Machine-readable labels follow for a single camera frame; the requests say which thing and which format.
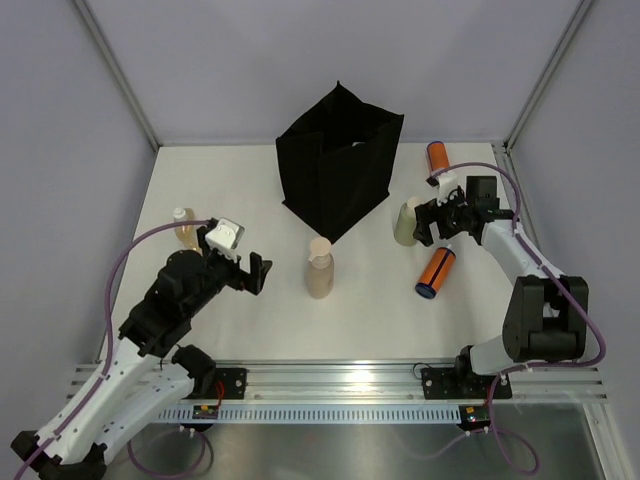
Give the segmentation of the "green bottle white cap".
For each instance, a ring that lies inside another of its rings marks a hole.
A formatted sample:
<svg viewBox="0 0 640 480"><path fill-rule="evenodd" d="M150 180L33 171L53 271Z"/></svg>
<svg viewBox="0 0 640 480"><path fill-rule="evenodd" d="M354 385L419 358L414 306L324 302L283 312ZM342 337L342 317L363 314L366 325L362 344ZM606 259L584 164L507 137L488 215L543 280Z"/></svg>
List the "green bottle white cap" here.
<svg viewBox="0 0 640 480"><path fill-rule="evenodd" d="M417 243L413 236L417 226L415 209L424 202L423 198L413 196L400 207L394 227L394 239L399 245L412 247Z"/></svg>

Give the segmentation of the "beige pump bottle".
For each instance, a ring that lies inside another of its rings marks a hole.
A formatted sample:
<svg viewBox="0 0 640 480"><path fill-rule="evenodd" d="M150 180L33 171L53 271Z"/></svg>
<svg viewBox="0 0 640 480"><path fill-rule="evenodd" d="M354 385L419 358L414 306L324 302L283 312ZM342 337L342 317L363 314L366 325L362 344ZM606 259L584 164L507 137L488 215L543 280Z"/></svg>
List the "beige pump bottle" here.
<svg viewBox="0 0 640 480"><path fill-rule="evenodd" d="M334 258L331 248L331 242L324 237L314 238L310 242L306 286L314 299L325 298L333 288Z"/></svg>

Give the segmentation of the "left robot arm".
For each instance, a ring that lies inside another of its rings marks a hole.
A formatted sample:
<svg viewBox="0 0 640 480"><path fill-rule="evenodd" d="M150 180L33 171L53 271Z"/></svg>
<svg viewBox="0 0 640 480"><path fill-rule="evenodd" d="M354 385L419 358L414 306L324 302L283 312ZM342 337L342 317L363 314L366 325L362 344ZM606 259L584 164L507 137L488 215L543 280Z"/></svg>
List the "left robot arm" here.
<svg viewBox="0 0 640 480"><path fill-rule="evenodd" d="M23 462L17 478L33 470L41 479L101 479L123 445L166 407L223 392L215 361L179 343L224 288L260 294L273 263L251 253L250 269L241 268L238 224L212 218L193 225L198 250L170 255L119 328L105 308L106 357L88 381L46 425L14 438Z"/></svg>

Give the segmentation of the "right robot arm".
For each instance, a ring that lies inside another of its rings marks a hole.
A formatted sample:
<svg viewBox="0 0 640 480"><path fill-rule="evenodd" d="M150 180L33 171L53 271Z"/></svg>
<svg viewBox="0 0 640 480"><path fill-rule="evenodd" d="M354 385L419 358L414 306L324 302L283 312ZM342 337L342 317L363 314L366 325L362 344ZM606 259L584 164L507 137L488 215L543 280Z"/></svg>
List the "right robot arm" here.
<svg viewBox="0 0 640 480"><path fill-rule="evenodd" d="M546 263L517 214L502 208L496 177L470 176L461 186L454 174L437 173L428 182L438 196L416 207L414 238L431 246L436 239L469 235L501 267L512 293L497 337L464 347L450 367L421 368L425 398L481 399L494 393L508 399L508 375L516 368L580 359L587 339L586 281Z"/></svg>

